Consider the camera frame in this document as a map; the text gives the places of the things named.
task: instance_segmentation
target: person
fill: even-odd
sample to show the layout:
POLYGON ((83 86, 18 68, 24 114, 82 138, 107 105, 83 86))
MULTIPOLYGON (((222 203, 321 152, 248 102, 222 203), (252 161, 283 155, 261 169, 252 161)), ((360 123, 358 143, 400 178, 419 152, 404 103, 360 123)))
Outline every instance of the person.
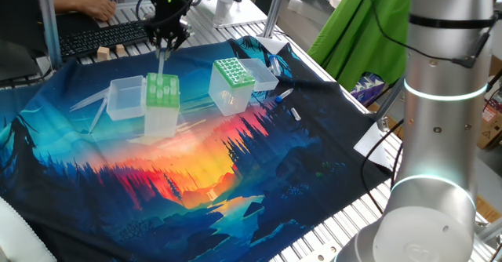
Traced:
POLYGON ((111 19, 116 7, 110 0, 54 0, 56 14, 80 12, 102 21, 111 19))

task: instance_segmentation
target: small white object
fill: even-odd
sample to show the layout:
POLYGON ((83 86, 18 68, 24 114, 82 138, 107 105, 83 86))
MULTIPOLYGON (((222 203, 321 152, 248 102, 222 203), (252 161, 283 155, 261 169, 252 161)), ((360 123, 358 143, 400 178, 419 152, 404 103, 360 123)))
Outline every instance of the small white object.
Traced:
POLYGON ((269 58, 274 75, 280 77, 282 75, 282 70, 281 70, 281 64, 279 63, 279 58, 277 57, 277 55, 270 55, 269 58))
POLYGON ((295 120, 297 120, 297 121, 301 120, 301 117, 300 117, 300 115, 298 114, 298 112, 296 111, 295 108, 291 108, 291 114, 293 114, 293 117, 295 118, 295 120))
POLYGON ((373 241, 376 262, 469 261, 468 227, 435 209, 407 206, 385 214, 373 241))
MULTIPOLYGON (((377 144, 377 142, 382 138, 380 130, 378 129, 378 124, 374 123, 371 128, 362 136, 361 140, 354 146, 354 149, 361 153, 362 156, 367 156, 369 151, 377 144)), ((385 153, 384 143, 380 144, 375 151, 369 156, 369 160, 373 163, 382 165, 387 168, 391 168, 391 164, 387 159, 387 154, 385 153)))

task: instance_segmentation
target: green curtain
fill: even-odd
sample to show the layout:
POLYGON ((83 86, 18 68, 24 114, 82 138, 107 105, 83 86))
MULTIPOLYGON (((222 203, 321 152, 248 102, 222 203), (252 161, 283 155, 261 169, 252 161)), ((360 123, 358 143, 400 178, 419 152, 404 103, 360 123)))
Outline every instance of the green curtain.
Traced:
MULTIPOLYGON (((385 33, 406 42, 410 0, 374 0, 374 4, 385 33)), ((380 33, 370 0, 342 0, 308 54, 347 90, 365 72, 391 84, 406 67, 406 50, 380 33)))

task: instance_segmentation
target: clear plastic box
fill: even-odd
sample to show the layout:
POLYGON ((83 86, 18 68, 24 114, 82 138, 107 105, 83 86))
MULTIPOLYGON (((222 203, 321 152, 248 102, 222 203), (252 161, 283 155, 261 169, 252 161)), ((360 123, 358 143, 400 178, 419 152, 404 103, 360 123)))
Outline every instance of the clear plastic box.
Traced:
POLYGON ((107 113, 113 121, 135 118, 145 112, 143 76, 120 78, 110 82, 107 113))
POLYGON ((241 59, 242 65, 256 79, 253 90, 256 92, 274 90, 279 80, 267 69, 267 66, 257 58, 241 59))
POLYGON ((255 78, 237 58, 213 64, 209 95, 224 116, 242 113, 253 93, 255 78))
POLYGON ((176 75, 147 76, 144 135, 173 137, 180 113, 180 80, 176 75))

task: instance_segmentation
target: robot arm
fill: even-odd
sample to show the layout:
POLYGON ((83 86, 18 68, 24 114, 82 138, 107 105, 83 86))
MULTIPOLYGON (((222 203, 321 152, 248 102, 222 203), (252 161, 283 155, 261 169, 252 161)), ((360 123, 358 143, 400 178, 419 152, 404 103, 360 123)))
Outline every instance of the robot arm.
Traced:
POLYGON ((452 60, 471 57, 490 24, 493 0, 412 0, 407 45, 421 53, 406 50, 402 166, 382 217, 363 228, 336 262, 469 260, 475 144, 491 41, 476 51, 472 67, 452 60))
MULTIPOLYGON (((190 37, 190 25, 181 19, 192 5, 201 0, 150 0, 155 7, 154 16, 144 22, 151 44, 157 49, 157 57, 162 54, 167 59, 172 51, 176 51, 181 44, 190 37), (162 41, 167 42, 166 49, 162 49, 162 41)), ((218 0, 215 19, 222 20, 228 14, 234 0, 218 0)))
POLYGON ((162 40, 167 42, 166 52, 177 50, 190 36, 190 26, 181 20, 194 0, 150 0, 155 15, 144 21, 150 43, 160 53, 162 40))

